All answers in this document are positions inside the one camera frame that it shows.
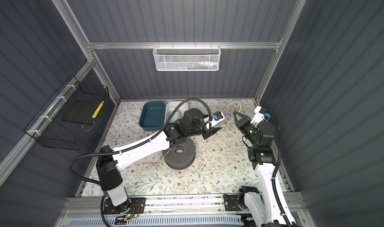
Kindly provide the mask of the grey perforated cable spool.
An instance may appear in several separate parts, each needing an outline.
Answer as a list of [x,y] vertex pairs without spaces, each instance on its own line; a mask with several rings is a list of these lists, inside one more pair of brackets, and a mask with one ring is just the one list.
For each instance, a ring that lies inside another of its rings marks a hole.
[[164,161],[173,170],[184,170],[191,166],[196,158],[196,145],[191,138],[162,151]]

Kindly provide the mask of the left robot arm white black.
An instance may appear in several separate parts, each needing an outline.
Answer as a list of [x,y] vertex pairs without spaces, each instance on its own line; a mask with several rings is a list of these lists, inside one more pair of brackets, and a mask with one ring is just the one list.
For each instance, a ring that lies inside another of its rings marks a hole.
[[121,171],[131,164],[153,153],[164,151],[166,161],[174,159],[172,169],[183,170],[189,167],[196,156],[196,148],[192,137],[201,135],[208,139],[220,130],[217,125],[225,120],[222,112],[217,111],[212,116],[204,115],[199,109],[191,108],[184,112],[181,119],[165,124],[148,138],[130,145],[111,149],[101,148],[101,156],[96,162],[100,186],[106,197],[115,208],[129,204]]

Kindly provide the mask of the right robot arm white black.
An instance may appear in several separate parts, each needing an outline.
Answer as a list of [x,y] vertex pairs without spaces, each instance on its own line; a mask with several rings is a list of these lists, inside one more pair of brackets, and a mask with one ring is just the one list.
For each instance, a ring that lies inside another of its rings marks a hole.
[[254,125],[243,113],[235,111],[233,115],[260,184],[259,188],[242,186],[239,189],[239,206],[250,211],[258,227],[296,227],[279,183],[281,154],[275,157],[272,150],[275,134],[281,133],[279,126],[268,121]]

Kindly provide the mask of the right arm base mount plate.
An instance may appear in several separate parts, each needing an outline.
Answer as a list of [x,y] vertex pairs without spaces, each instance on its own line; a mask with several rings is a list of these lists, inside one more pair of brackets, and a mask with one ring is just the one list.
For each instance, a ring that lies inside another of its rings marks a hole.
[[223,194],[226,212],[248,211],[249,208],[245,205],[244,197],[245,197],[244,194],[240,194],[240,195]]

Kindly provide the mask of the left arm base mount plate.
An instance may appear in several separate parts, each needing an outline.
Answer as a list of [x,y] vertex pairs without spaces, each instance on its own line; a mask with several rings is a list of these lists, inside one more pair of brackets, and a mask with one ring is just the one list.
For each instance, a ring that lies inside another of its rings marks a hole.
[[143,214],[146,198],[129,198],[119,206],[114,206],[112,200],[107,197],[103,203],[103,213],[106,215],[137,215]]

